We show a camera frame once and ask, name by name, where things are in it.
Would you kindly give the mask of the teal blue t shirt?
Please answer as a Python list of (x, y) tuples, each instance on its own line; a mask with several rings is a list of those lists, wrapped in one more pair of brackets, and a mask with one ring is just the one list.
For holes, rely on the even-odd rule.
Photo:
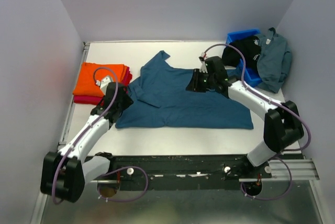
[(249, 109), (216, 92), (197, 93), (186, 87), (192, 69), (171, 67), (170, 56), (159, 51), (128, 85), (133, 104), (116, 122), (116, 128), (253, 129)]

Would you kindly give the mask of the pink t shirt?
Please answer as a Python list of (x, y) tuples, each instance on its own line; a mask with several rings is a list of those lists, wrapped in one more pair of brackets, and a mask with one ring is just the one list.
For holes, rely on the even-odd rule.
[(124, 64), (96, 64), (84, 62), (81, 65), (78, 81), (73, 91), (74, 102), (78, 104), (97, 105), (102, 97), (103, 92), (94, 81), (94, 71), (97, 68), (105, 67), (113, 70), (117, 76), (117, 80), (123, 85), (128, 85), (132, 79), (130, 67)]

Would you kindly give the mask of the orange t shirt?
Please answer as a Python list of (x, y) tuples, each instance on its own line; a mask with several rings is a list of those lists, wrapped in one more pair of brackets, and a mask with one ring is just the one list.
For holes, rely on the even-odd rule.
[(105, 67), (113, 70), (117, 76), (117, 81), (123, 84), (128, 84), (132, 78), (130, 68), (124, 64), (96, 64), (84, 62), (81, 65), (79, 78), (76, 87), (73, 91), (74, 96), (95, 96), (102, 97), (103, 93), (96, 85), (96, 81), (101, 81), (104, 77), (114, 77), (109, 70), (100, 69), (93, 78), (94, 71), (97, 68)]

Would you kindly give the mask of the grey blue t shirt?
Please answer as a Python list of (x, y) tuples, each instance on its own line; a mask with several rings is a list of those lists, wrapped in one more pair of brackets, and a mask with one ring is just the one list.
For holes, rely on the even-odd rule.
[(257, 71), (262, 80), (261, 89), (278, 93), (288, 77), (293, 54), (287, 39), (269, 28), (265, 34), (257, 34), (261, 53), (257, 60)]

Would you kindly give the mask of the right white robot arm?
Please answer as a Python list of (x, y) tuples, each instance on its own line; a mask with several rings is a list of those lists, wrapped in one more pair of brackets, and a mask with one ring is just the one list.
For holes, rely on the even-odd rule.
[(260, 165), (304, 136), (295, 103), (272, 99), (238, 77), (229, 76), (220, 57), (205, 59), (201, 69), (194, 69), (186, 90), (203, 93), (214, 90), (241, 103), (264, 121), (263, 141), (246, 155), (241, 164), (241, 173), (245, 177), (254, 177), (259, 173)]

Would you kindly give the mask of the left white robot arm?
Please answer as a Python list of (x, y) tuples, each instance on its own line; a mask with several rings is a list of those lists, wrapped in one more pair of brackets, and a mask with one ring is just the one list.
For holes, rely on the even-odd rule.
[(133, 101), (123, 84), (110, 82), (104, 89), (103, 99), (91, 110), (75, 138), (61, 150), (48, 152), (43, 159), (40, 191), (50, 195), (55, 204), (64, 200), (74, 203), (93, 179), (102, 176), (109, 180), (115, 176), (111, 154), (97, 154), (92, 158), (88, 154)]

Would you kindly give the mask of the black t shirt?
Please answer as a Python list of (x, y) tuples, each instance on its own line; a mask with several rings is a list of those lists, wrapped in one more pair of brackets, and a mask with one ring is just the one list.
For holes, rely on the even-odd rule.
[[(236, 40), (230, 43), (231, 46), (237, 48), (245, 58), (246, 67), (257, 71), (257, 62), (261, 54), (261, 46), (259, 38), (255, 35)], [(224, 65), (236, 67), (241, 60), (240, 54), (231, 47), (225, 47), (222, 54)]]

